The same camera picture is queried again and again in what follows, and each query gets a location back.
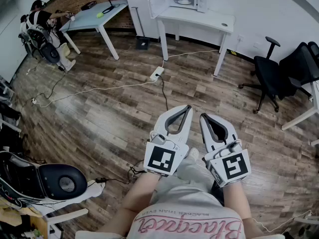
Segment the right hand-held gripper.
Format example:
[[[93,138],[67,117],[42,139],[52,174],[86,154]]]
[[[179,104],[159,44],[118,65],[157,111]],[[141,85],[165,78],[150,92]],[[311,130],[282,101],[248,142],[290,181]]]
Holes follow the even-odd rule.
[[[219,187],[243,180],[251,174],[247,149],[237,139],[234,126],[220,116],[202,113],[200,128],[207,154],[203,161]],[[228,142],[218,147],[219,142]]]

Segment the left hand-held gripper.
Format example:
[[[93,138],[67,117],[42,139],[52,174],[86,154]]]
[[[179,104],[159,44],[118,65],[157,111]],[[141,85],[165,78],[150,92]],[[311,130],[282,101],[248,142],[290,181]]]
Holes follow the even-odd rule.
[[[146,145],[144,170],[162,177],[174,174],[189,147],[186,145],[193,117],[191,105],[174,107],[161,114],[155,124],[155,131],[150,134]],[[169,126],[181,119],[177,130],[169,130]]]

